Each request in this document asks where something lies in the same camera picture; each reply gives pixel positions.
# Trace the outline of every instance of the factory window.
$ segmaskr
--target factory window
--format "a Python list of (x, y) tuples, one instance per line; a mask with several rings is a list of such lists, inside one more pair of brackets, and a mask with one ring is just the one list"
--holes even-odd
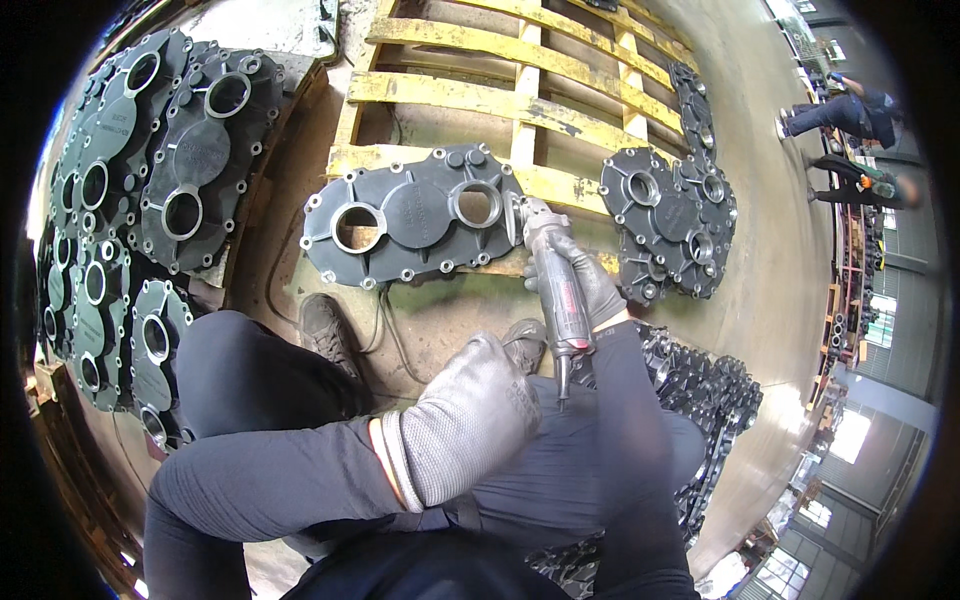
[(876, 321), (870, 324), (865, 339), (871, 344), (889, 348), (894, 342), (894, 315), (897, 314), (897, 299), (874, 294), (870, 307), (876, 312)]
[(836, 433), (833, 434), (833, 444), (830, 445), (830, 454), (843, 459), (851, 465), (856, 462), (860, 454), (863, 441), (870, 431), (870, 420), (854, 411), (845, 410)]
[(829, 508), (816, 500), (810, 500), (809, 505), (800, 507), (800, 514), (825, 529), (830, 525), (830, 517), (833, 516)]
[(809, 575), (809, 566), (777, 548), (760, 568), (757, 577), (784, 600), (796, 600)]
[(897, 214), (894, 212), (893, 208), (883, 207), (883, 228), (884, 229), (897, 229)]

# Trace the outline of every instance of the worker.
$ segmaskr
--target worker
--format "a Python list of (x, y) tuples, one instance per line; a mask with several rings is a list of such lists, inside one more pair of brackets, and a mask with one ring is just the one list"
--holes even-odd
[(571, 238), (549, 242), (574, 266), (596, 342), (597, 390), (572, 387), (562, 412), (556, 382), (530, 376), (545, 347), (530, 319), (502, 343), (474, 333), (414, 406), (379, 418), (357, 414), (370, 394), (329, 296), (302, 305), (305, 348), (236, 312), (194, 322), (176, 375), (199, 439), (150, 487), (151, 599), (249, 598), (242, 542), (285, 537), (325, 541), (287, 599), (560, 599), (523, 550), (605, 529), (597, 597), (698, 598), (673, 496), (703, 435), (660, 409), (607, 273)]
[(884, 149), (897, 143), (894, 121), (902, 122), (903, 114), (889, 94), (839, 73), (828, 76), (853, 94), (839, 94), (821, 105), (794, 105), (789, 114), (781, 108), (776, 120), (780, 141), (819, 127), (833, 127), (863, 140), (877, 140)]
[(887, 208), (918, 208), (921, 204), (920, 187), (906, 175), (880, 171), (865, 164), (837, 155), (826, 155), (816, 160), (804, 158), (804, 166), (832, 171), (840, 177), (838, 189), (814, 191), (807, 189), (807, 201), (833, 204), (865, 204)]

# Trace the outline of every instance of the blue jeans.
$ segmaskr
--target blue jeans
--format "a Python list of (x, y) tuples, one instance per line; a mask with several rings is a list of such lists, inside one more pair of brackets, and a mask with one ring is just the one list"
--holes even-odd
[[(369, 393), (354, 389), (355, 382), (345, 381), (345, 374), (320, 355), (288, 344), (232, 311), (194, 322), (180, 340), (177, 358), (182, 412), (199, 438), (320, 427), (352, 416)], [(535, 375), (529, 380), (543, 412), (538, 436), (509, 465), (465, 494), (472, 495), (466, 502), (461, 496), (460, 502), (415, 516), (327, 521), (284, 540), (305, 556), (320, 557), (329, 551), (325, 542), (371, 530), (466, 526), (527, 549), (567, 545), (600, 532), (597, 394), (571, 386), (561, 413), (556, 383)], [(358, 397), (345, 397), (351, 394)], [(667, 411), (661, 415), (674, 446), (670, 481), (678, 490), (703, 463), (706, 442), (689, 418)], [(316, 468), (322, 471), (324, 463)], [(349, 503), (348, 493), (343, 495), (325, 501)], [(467, 517), (465, 510), (473, 515)]]
[(822, 105), (797, 105), (797, 116), (786, 118), (790, 135), (800, 135), (818, 127), (834, 127), (855, 137), (864, 137), (860, 127), (863, 105), (851, 94), (841, 94)]

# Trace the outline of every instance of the gloved hand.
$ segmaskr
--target gloved hand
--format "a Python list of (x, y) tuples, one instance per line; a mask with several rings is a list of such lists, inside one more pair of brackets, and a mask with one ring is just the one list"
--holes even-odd
[[(573, 271), (577, 274), (580, 288), (584, 292), (584, 300), (587, 301), (587, 314), (591, 328), (609, 321), (627, 307), (627, 301), (620, 296), (620, 292), (617, 291), (613, 280), (604, 268), (579, 248), (572, 237), (558, 231), (551, 231), (547, 241), (560, 256), (573, 265)], [(533, 263), (533, 256), (530, 257), (530, 262)], [(526, 277), (523, 286), (531, 292), (536, 292), (537, 267), (534, 264), (524, 267), (523, 276)]]
[(474, 333), (415, 406), (382, 417), (407, 508), (421, 513), (471, 489), (537, 434), (540, 417), (533, 387), (500, 341)]

